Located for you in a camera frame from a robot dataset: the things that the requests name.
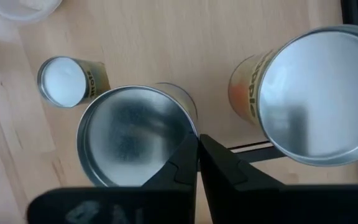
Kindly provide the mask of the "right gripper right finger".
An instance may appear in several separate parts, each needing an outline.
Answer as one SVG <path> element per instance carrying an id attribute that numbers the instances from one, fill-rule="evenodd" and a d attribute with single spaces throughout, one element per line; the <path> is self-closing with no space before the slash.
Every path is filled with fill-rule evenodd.
<path id="1" fill-rule="evenodd" d="M 286 185 L 206 134 L 199 142 L 214 224 L 358 224 L 358 185 Z"/>

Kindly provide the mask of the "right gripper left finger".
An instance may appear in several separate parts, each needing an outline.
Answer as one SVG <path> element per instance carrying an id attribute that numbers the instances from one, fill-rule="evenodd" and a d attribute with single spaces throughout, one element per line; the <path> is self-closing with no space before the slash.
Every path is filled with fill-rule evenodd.
<path id="1" fill-rule="evenodd" d="M 29 204 L 28 224 L 191 224 L 195 220 L 198 138 L 189 133 L 140 187 L 49 190 Z"/>

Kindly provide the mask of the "tin can pineapple label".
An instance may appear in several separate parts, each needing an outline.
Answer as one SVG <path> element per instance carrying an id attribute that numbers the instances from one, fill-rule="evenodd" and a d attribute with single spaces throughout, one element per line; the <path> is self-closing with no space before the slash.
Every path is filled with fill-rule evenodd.
<path id="1" fill-rule="evenodd" d="M 358 160 L 358 26 L 320 27 L 244 59 L 232 109 L 286 156 L 312 166 Z"/>

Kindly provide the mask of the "tin can carrots label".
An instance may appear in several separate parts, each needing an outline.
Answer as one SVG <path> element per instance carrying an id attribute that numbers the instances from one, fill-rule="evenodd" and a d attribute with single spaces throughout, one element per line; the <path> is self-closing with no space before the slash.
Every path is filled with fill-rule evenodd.
<path id="1" fill-rule="evenodd" d="M 89 103 L 111 89 L 104 63 L 64 56 L 40 66 L 37 85 L 43 98 L 60 108 Z"/>

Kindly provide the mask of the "tin can pale yellow label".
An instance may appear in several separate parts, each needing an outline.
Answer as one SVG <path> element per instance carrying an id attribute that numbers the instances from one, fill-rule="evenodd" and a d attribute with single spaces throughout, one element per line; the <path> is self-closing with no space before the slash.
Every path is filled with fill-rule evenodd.
<path id="1" fill-rule="evenodd" d="M 141 186 L 188 133 L 197 133 L 197 120 L 193 98 L 172 83 L 108 90 L 81 117 L 76 135 L 80 164 L 95 186 Z"/>

